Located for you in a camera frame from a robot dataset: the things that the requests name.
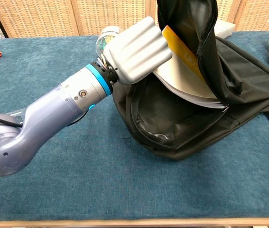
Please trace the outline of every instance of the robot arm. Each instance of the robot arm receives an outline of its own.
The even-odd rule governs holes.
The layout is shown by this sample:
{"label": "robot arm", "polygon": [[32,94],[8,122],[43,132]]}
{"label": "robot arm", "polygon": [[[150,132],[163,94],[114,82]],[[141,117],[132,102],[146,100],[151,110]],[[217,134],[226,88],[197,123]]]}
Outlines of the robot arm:
{"label": "robot arm", "polygon": [[[0,123],[0,176],[18,172],[40,147],[110,95],[116,81],[133,84],[172,57],[153,19],[147,17],[115,37],[92,62],[28,106],[22,128]],[[12,116],[1,119],[15,122]]]}

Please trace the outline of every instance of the black backpack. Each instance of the black backpack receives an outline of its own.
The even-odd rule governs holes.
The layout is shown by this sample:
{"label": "black backpack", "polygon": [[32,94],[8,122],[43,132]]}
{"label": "black backpack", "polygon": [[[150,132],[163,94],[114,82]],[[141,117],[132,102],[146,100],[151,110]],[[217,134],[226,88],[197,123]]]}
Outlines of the black backpack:
{"label": "black backpack", "polygon": [[190,103],[153,74],[134,85],[114,85],[114,103],[129,132],[157,155],[185,158],[269,113],[269,68],[215,37],[217,14],[216,0],[158,0],[160,28],[169,25],[195,54],[206,83],[227,108]]}

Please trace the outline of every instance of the blue ring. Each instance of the blue ring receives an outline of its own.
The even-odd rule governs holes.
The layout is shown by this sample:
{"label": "blue ring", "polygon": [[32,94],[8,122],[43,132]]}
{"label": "blue ring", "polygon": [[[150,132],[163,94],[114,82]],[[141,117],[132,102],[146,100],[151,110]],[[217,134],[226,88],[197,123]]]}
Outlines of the blue ring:
{"label": "blue ring", "polygon": [[86,68],[88,70],[90,70],[91,73],[96,77],[96,79],[101,84],[102,88],[104,89],[106,96],[109,96],[111,94],[111,91],[110,91],[106,81],[103,79],[102,75],[91,64],[88,64],[86,66]]}

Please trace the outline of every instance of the blue table surface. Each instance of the blue table surface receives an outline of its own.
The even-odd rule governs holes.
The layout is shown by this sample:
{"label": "blue table surface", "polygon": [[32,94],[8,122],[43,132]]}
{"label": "blue table surface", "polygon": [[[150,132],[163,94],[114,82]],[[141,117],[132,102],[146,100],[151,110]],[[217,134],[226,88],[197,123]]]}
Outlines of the blue table surface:
{"label": "blue table surface", "polygon": [[[95,60],[97,37],[0,39],[0,113],[30,103]],[[228,38],[269,66],[269,32]],[[0,178],[1,220],[269,217],[269,118],[259,114],[182,161],[128,133],[112,97]]]}

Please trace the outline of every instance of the book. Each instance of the book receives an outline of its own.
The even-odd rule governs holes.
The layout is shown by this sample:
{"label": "book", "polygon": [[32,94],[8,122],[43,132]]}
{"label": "book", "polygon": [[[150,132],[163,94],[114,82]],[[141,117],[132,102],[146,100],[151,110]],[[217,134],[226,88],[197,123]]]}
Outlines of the book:
{"label": "book", "polygon": [[205,82],[195,55],[166,26],[162,31],[172,51],[172,58],[153,71],[158,79],[177,96],[208,108],[225,108]]}

